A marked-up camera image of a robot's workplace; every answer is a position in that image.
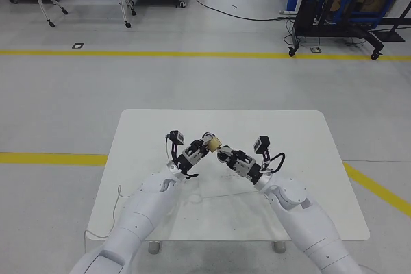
yellow tape stripe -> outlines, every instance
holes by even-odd
[[[0,153],[0,164],[104,166],[107,159],[99,154]]]
[[[108,156],[101,154],[53,154],[53,153],[0,153],[0,164],[59,164],[78,166],[104,166]],[[393,192],[362,174],[344,162],[348,176],[379,198],[411,218],[411,205]]]
[[[397,208],[398,210],[400,210],[401,212],[403,212],[411,218],[411,205],[407,201],[396,196],[396,194],[384,188],[373,179],[362,174],[357,169],[354,169],[351,165],[347,164],[346,162],[344,162],[343,164],[347,174],[353,181],[359,183],[361,186],[370,190],[379,198],[383,199],[385,202],[394,206],[395,208]]]
[[[0,55],[52,55],[52,56],[127,56],[127,57],[209,57],[209,58],[290,58],[287,53],[258,53],[258,52],[195,52],[195,51],[47,51],[47,50],[0,50]],[[340,54],[304,54],[298,53],[295,59],[310,60],[371,60],[369,55],[340,55]],[[381,56],[381,61],[407,61],[411,56]]]

gray floor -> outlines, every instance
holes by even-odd
[[[283,9],[283,1],[203,1],[256,18]],[[68,16],[46,5],[51,29],[38,5],[0,1],[0,49],[69,50],[84,42],[87,50],[287,53],[284,22],[242,21],[195,1],[183,10],[137,7],[131,29],[115,1],[61,3]],[[407,42],[387,44],[384,54],[411,55],[411,29],[399,33]],[[301,52],[317,42],[308,39]],[[327,38],[321,49],[372,50]],[[0,151],[108,153],[126,108],[320,110],[342,159],[411,203],[411,62],[0,55]],[[83,253],[102,172],[0,165],[0,274],[68,273]],[[352,184],[371,237],[347,247],[378,273],[411,273],[411,220]],[[269,242],[166,242],[156,256],[144,246],[134,270],[317,272],[292,243],[279,256]]]

black equipment stand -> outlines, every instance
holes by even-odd
[[[402,12],[401,16],[399,17],[399,21],[401,22],[402,19],[405,18],[406,14],[411,10],[411,2],[408,4],[406,9]],[[382,42],[405,42],[405,39],[403,39],[397,32],[396,29],[398,28],[399,23],[393,25],[393,28],[389,32],[379,32],[375,31],[373,32],[376,37],[379,38]]]
[[[334,3],[334,0],[328,0],[324,6],[324,10],[319,15],[318,25],[314,25],[314,20],[317,17],[316,10],[319,1],[324,0],[303,0],[301,2],[297,17],[295,18],[292,27],[292,44],[294,47],[289,47],[289,56],[294,56],[299,49],[298,36],[305,37],[356,37],[358,39],[365,39],[369,42],[375,50],[371,55],[372,60],[378,59],[380,51],[384,48],[382,44],[374,35],[365,28],[356,23],[350,23],[349,19],[353,9],[355,8],[356,0],[352,0],[342,16],[342,21],[336,25],[324,25],[327,15]]]

white tabletop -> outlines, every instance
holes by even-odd
[[[366,240],[369,229],[321,112],[269,110],[125,110],[103,172],[88,229],[106,235],[120,184],[124,195],[167,163],[164,136],[185,143],[212,132],[224,145],[256,156],[259,135],[270,138],[271,156],[286,154],[280,172],[305,183],[332,218],[343,240]],[[179,147],[179,152],[186,146]],[[251,182],[209,154],[182,183],[175,208],[147,240],[290,240],[266,199]],[[121,198],[116,215],[126,199]]]

robot forearm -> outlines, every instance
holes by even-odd
[[[361,274],[360,267],[345,249],[335,225],[321,206],[309,196],[306,187],[293,178],[277,172],[284,162],[284,153],[270,158],[269,139],[259,137],[254,145],[256,154],[262,154],[262,166],[243,151],[221,147],[218,159],[240,176],[250,180],[269,201],[280,223],[295,243],[323,274]],[[268,165],[277,157],[282,161],[275,170]]]
[[[173,142],[173,159],[128,198],[108,239],[85,254],[71,274],[130,274],[131,262],[142,242],[176,204],[178,183],[194,176],[187,172],[220,145],[213,134],[206,133],[177,157],[177,146],[183,144],[184,137],[175,131],[167,138]]]
[[[345,249],[331,218],[298,181],[273,175],[260,190],[297,246],[323,274],[362,273]],[[298,204],[302,210],[291,211]]]

